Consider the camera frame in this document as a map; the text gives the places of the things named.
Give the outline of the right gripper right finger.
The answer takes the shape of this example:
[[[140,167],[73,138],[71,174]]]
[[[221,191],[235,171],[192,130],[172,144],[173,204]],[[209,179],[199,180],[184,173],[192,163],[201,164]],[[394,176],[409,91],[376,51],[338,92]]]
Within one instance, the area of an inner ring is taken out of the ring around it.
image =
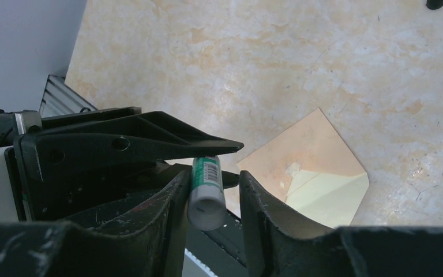
[[[443,227],[332,229],[239,176],[250,276],[443,276]]]

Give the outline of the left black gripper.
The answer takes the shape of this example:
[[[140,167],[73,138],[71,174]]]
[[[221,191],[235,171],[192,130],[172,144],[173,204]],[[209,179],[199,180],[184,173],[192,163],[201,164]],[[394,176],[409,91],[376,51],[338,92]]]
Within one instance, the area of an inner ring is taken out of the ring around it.
[[[180,172],[192,170],[187,164],[135,162],[218,156],[244,146],[163,111],[142,113],[138,107],[61,115],[41,123],[16,134],[5,151],[19,221],[60,220],[139,193],[156,193]]]

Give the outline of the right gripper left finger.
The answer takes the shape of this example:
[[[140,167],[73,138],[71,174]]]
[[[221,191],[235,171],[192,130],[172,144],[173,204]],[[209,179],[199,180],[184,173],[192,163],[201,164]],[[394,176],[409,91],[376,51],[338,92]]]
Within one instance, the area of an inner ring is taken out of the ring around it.
[[[180,276],[190,172],[122,214],[83,227],[0,223],[0,276]]]

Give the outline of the green white glue stick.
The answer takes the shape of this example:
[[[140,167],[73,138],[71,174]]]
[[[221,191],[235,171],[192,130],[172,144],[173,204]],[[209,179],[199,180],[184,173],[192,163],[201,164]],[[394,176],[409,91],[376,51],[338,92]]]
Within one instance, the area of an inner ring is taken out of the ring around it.
[[[220,159],[206,156],[193,159],[187,218],[202,231],[211,231],[224,224],[226,199]]]

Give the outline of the cream letter paper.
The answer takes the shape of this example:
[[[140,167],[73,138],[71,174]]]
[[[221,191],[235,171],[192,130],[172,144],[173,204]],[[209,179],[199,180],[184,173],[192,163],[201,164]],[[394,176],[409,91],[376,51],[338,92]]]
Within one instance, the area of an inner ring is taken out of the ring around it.
[[[349,226],[369,188],[366,173],[344,176],[299,170],[284,202],[303,216],[330,228]]]

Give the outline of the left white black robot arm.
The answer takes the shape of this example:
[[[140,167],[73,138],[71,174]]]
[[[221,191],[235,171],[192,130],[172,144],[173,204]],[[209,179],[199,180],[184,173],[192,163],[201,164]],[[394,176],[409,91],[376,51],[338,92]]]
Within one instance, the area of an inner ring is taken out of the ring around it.
[[[0,110],[0,221],[53,221],[163,187],[168,161],[232,154],[241,142],[138,107],[42,118]]]

